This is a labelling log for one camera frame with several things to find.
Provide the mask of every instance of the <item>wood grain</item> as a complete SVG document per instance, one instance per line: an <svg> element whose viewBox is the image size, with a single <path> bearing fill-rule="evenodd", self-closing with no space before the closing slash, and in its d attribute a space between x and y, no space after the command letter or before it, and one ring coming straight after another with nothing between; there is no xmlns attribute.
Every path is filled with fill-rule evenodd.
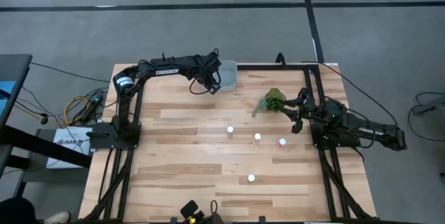
<svg viewBox="0 0 445 224"><path fill-rule="evenodd" d="M113 75L127 66L116 65ZM325 94L347 105L341 77L322 65L320 70ZM133 157L124 221L181 219L179 210L189 200L207 214L210 202L216 200L225 221L258 221L258 216L268 221L329 220L318 152L307 121L300 134L292 134L292 123L283 114L251 117L271 87L295 98L305 85L303 73L240 71L238 79L236 90L215 95L190 94L190 82L179 75L145 84L143 129ZM115 100L110 87L106 103ZM111 120L114 113L113 107L106 108L104 120ZM228 125L234 127L233 136L226 134ZM262 135L258 143L253 142L255 133ZM280 138L287 140L284 147L277 146ZM338 153L346 187L365 211L375 215L362 158L348 148L338 148ZM100 150L92 158L80 217L97 203L107 154L108 150ZM249 174L256 176L254 182L248 182ZM119 192L111 216L117 214ZM336 189L334 195L340 216Z"/></svg>

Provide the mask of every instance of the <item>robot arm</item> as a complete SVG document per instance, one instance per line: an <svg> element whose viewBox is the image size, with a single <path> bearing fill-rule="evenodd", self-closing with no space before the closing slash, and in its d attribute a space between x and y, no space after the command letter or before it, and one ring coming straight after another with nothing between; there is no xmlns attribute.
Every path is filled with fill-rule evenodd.
<svg viewBox="0 0 445 224"><path fill-rule="evenodd" d="M332 98L328 98L320 106L314 106L312 100L307 99L309 98L306 88L303 88L296 99L282 102L283 105L298 106L296 111L282 109L282 112L295 122L292 127L293 133L301 131L304 118L310 120L311 127L323 137L325 147L361 147L359 138L366 138L395 151L406 149L405 134L398 126L360 119L355 114L349 113L351 110L342 103Z"/></svg>
<svg viewBox="0 0 445 224"><path fill-rule="evenodd" d="M206 56L163 57L152 59L150 62L141 60L139 64L124 69L113 77L113 84L118 94L119 126L125 127L129 124L130 101L148 79L180 74L188 80L196 79L213 95L220 89L220 81L217 82L213 77L214 72L218 73L220 65L218 50L215 49Z"/></svg>
<svg viewBox="0 0 445 224"><path fill-rule="evenodd" d="M220 80L216 81L213 73L218 74L221 62L218 60L218 50L213 50L206 56L194 55L184 57L169 57L141 60L135 66L128 67L113 77L113 84L117 93L116 103L118 113L113 116L111 124L98 124L93 127L90 137L92 144L97 147L112 146L130 148L137 146L140 135L138 121L129 121L131 99L143 89L145 82L152 77L180 74L188 80L195 79L207 91L215 94L220 89Z"/></svg>

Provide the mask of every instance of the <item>wooden tabletop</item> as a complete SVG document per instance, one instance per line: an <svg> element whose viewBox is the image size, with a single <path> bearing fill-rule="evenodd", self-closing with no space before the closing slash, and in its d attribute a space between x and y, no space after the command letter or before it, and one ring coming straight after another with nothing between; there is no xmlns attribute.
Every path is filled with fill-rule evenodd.
<svg viewBox="0 0 445 224"><path fill-rule="evenodd" d="M113 75L128 66L115 65ZM341 77L322 65L320 70L325 94L347 105ZM258 221L258 216L266 216L267 221L329 220L308 122L304 121L300 134L292 134L293 123L282 113L251 116L270 88L296 98L305 86L303 72L239 71L236 90L215 95L192 95L189 86L190 81L180 75L153 78L145 84L143 130L133 157L124 221L170 221L172 216L181 220L179 210L189 200L196 201L205 214L210 214L210 202L216 200L224 221ZM316 91L314 80L312 86ZM111 85L106 101L115 100ZM104 120L110 121L114 114L114 107L107 108ZM229 125L233 136L227 135ZM255 133L262 136L258 143L253 141ZM280 138L287 140L283 147L277 145ZM337 150L346 188L375 216L362 158L347 147ZM92 158L80 217L97 204L107 154L108 150L100 150ZM255 175L254 182L248 181L249 174ZM333 191L341 216L335 186ZM117 214L119 196L120 189L112 217Z"/></svg>

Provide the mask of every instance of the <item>green plant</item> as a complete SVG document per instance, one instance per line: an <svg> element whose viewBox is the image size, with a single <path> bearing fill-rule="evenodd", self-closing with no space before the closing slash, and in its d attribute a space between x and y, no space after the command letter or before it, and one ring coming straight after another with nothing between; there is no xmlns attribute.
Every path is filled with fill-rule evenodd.
<svg viewBox="0 0 445 224"><path fill-rule="evenodd" d="M262 111L278 112L283 108L283 104L280 102L284 99L286 99L286 97L278 88L271 88L269 92L259 100L257 107L252 113L252 117L255 118L257 113Z"/></svg>
<svg viewBox="0 0 445 224"><path fill-rule="evenodd" d="M267 109L266 97L262 97L259 100L257 107L255 107L255 110L252 112L252 118L255 118L258 112L264 112L266 109Z"/></svg>

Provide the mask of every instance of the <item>black desk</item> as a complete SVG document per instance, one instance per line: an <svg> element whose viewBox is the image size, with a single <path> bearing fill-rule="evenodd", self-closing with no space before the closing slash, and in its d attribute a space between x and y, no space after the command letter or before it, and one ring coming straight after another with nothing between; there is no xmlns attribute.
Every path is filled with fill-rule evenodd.
<svg viewBox="0 0 445 224"><path fill-rule="evenodd" d="M3 113L0 115L0 178L4 168L10 166L23 170L45 167L48 157L73 163L86 169L60 169L51 171L43 168L21 176L16 195L23 193L27 182L86 181L91 157L53 143L55 130L39 130L31 135L6 124L14 103L29 71L32 56L29 54L0 55L0 81L15 81ZM12 155L14 147L31 151L27 158Z"/></svg>

